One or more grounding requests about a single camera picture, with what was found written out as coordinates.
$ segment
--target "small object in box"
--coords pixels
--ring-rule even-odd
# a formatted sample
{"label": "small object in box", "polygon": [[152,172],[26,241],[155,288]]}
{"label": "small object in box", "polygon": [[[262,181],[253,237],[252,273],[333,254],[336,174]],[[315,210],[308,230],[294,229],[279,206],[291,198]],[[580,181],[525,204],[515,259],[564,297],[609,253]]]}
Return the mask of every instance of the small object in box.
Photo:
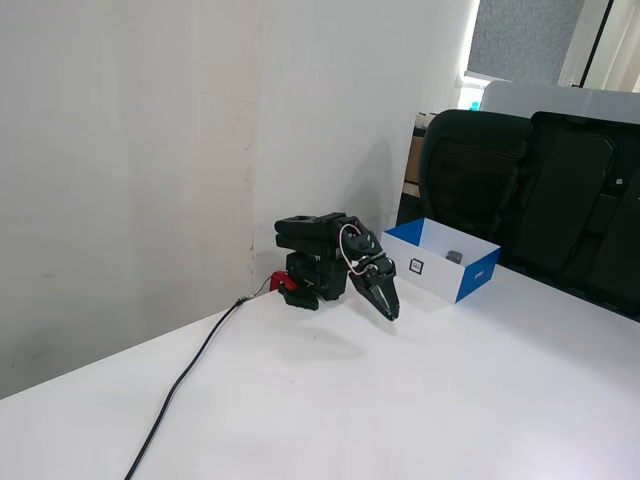
{"label": "small object in box", "polygon": [[455,250],[450,250],[449,253],[447,253],[447,260],[460,265],[462,263],[462,254]]}

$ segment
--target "white box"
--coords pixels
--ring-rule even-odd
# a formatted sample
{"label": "white box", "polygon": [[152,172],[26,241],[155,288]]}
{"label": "white box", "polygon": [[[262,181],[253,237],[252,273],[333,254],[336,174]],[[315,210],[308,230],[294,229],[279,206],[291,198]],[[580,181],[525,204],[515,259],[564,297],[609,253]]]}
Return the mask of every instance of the white box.
{"label": "white box", "polygon": [[[500,247],[429,219],[416,220],[382,234],[387,256],[399,277],[457,303],[491,280]],[[460,264],[447,260],[460,252]]]}

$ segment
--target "wire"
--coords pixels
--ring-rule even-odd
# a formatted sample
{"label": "wire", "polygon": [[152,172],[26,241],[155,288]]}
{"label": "wire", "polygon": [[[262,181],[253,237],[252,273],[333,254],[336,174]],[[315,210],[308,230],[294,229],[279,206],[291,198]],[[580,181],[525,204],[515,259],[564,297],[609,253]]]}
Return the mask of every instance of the wire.
{"label": "wire", "polygon": [[262,291],[262,289],[263,289],[263,288],[264,288],[264,286],[267,284],[267,282],[268,282],[269,280],[271,280],[271,277],[272,277],[272,275],[269,275],[269,276],[267,277],[267,279],[262,283],[262,286],[261,286],[261,287],[256,291],[256,293],[254,293],[254,294],[252,294],[252,295],[250,295],[250,296],[249,296],[249,300],[250,300],[250,299],[252,299],[252,298],[256,298],[256,297],[258,296],[258,294]]}
{"label": "wire", "polygon": [[364,275],[364,272],[356,272],[356,270],[353,268],[353,266],[351,265],[351,262],[349,261],[349,259],[347,258],[347,256],[344,253],[344,248],[342,246],[342,234],[344,233],[344,229],[347,227],[351,227],[353,228],[356,232],[358,232],[358,235],[361,235],[360,233],[360,229],[358,227],[356,227],[355,225],[351,225],[350,223],[347,223],[345,225],[342,226],[342,228],[340,229],[340,233],[338,234],[338,244],[340,245],[340,252],[342,253],[342,258],[344,258],[344,261],[347,262],[347,267],[349,267],[349,270],[351,270],[351,273],[353,273],[354,275]]}
{"label": "wire", "polygon": [[153,437],[155,437],[156,432],[158,431],[158,427],[160,427],[160,424],[162,423],[162,420],[164,419],[164,416],[167,413],[167,409],[169,408],[169,404],[171,403],[171,400],[173,400],[173,397],[174,397],[176,391],[178,390],[178,388],[180,387],[180,385],[182,384],[182,382],[186,378],[186,376],[189,374],[191,369],[194,367],[194,365],[198,362],[198,359],[202,356],[202,353],[206,350],[207,346],[209,345],[209,342],[211,341],[211,338],[216,333],[218,328],[220,328],[220,326],[224,323],[224,321],[227,319],[227,317],[229,315],[231,315],[243,303],[255,298],[262,291],[262,289],[264,288],[264,286],[267,284],[267,282],[270,279],[271,279],[271,276],[269,276],[269,278],[267,278],[264,281],[262,286],[254,294],[252,294],[252,295],[250,295],[248,297],[242,297],[242,298],[239,298],[238,300],[236,300],[236,303],[234,303],[233,306],[229,310],[227,310],[226,313],[222,316],[222,318],[220,320],[218,320],[217,323],[213,326],[213,328],[211,329],[211,332],[209,332],[209,335],[207,335],[207,338],[205,339],[204,343],[200,347],[200,350],[198,350],[198,353],[196,353],[196,356],[193,357],[193,360],[191,360],[191,363],[189,363],[187,368],[185,368],[184,372],[182,372],[182,374],[178,377],[178,380],[176,380],[176,382],[173,384],[173,386],[171,387],[171,390],[169,390],[169,394],[167,395],[167,398],[165,398],[164,403],[162,404],[162,408],[160,409],[160,413],[158,414],[158,417],[156,418],[156,421],[153,423],[153,427],[151,427],[151,431],[149,432],[149,435],[147,435],[147,438],[144,441],[144,443],[142,444],[142,448],[138,452],[138,455],[136,456],[136,459],[133,461],[133,464],[131,465],[131,468],[127,472],[127,476],[125,477],[125,480],[131,480],[131,478],[133,478],[133,475],[136,473],[136,470],[140,466],[140,462],[142,461],[142,459],[144,458],[145,454],[147,453],[147,450],[149,450],[149,446],[151,445],[151,442],[153,441]]}

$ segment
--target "box label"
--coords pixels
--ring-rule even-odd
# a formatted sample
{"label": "box label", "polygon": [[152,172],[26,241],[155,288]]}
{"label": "box label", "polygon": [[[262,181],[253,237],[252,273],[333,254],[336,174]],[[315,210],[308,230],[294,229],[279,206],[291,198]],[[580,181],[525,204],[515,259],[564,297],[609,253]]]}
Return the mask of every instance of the box label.
{"label": "box label", "polygon": [[409,270],[413,273],[417,273],[418,275],[422,275],[422,267],[424,267],[424,262],[421,262],[417,258],[412,258],[409,263]]}

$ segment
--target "black office chair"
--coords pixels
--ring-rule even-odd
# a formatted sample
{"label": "black office chair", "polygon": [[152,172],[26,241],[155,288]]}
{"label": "black office chair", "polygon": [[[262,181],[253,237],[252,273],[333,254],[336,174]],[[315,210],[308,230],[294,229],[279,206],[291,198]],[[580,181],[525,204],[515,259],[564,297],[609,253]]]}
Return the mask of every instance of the black office chair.
{"label": "black office chair", "polygon": [[420,161],[424,216],[491,240],[529,119],[449,110],[425,135]]}

